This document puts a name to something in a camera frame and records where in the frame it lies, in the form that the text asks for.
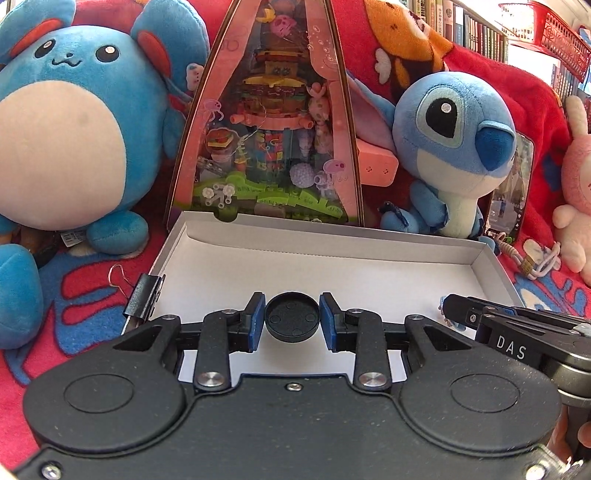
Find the plush eye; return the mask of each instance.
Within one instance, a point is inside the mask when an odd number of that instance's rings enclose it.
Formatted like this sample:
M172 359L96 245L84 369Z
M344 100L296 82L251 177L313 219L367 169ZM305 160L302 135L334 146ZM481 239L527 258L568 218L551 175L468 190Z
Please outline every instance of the plush eye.
M102 63L110 63L119 58L119 50L113 45L105 45L96 51L96 58Z
M417 111L417 127L423 135L448 148L463 141L465 123L462 97L448 86L430 90Z
M40 58L44 57L51 50L53 50L53 47L55 47L55 46L56 46L55 40L53 40L53 39L47 40L43 45L41 45L41 47L39 47L38 49L35 50L35 58L40 59Z
M457 106L450 98L433 100L425 114L427 125L442 137L453 138L456 131Z

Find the blue plush toy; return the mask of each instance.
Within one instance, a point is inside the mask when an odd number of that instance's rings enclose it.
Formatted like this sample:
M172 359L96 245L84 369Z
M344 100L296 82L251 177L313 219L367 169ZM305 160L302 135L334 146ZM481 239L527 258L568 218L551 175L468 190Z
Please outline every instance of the blue plush toy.
M129 209L182 135L169 93L187 90L187 66L205 64L209 41L184 0L149 1L131 36L72 27L75 10L25 0L0 23L0 235L85 229L95 250L128 254L148 239ZM30 341L42 310L32 255L1 245L0 348Z
M474 238L478 199L509 174L515 125L498 92L477 77L440 72L412 84L394 107L349 78L357 136L396 153L415 178L409 212L386 205L381 228Z

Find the phone screen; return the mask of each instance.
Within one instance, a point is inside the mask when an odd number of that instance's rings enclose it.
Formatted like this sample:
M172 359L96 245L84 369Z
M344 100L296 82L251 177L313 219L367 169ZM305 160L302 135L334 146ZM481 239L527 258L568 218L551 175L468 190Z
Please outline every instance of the phone screen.
M517 133L517 149L511 171L503 183L492 192L485 225L487 236L495 237L499 233L504 233L504 241L508 244L513 244L517 239L530 189L533 163L534 143Z

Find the white box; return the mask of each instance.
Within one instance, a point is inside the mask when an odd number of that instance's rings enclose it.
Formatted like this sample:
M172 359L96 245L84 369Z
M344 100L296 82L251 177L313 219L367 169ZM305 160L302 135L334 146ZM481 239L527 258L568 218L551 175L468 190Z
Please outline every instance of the white box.
M267 302L285 291L316 301L331 292L343 310L371 310L392 323L411 313L437 320L440 299L450 293L522 305L483 243L252 215L223 223L211 213L183 212L151 274L166 274L152 318L175 314L183 323L242 310L255 291ZM186 352L181 380L192 380L195 357ZM320 328L301 343L280 342L263 329L258 350L231 354L230 368L233 384L242 373L350 378L354 360L329 352ZM399 352L390 352L390 363L393 380L404 380Z

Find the black cap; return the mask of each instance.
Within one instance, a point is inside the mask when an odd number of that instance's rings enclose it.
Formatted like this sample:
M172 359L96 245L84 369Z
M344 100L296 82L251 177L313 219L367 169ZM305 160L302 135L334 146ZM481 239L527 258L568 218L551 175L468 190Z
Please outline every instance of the black cap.
M271 299L265 309L267 330L282 342L303 342L314 335L319 324L318 304L303 293L282 293Z

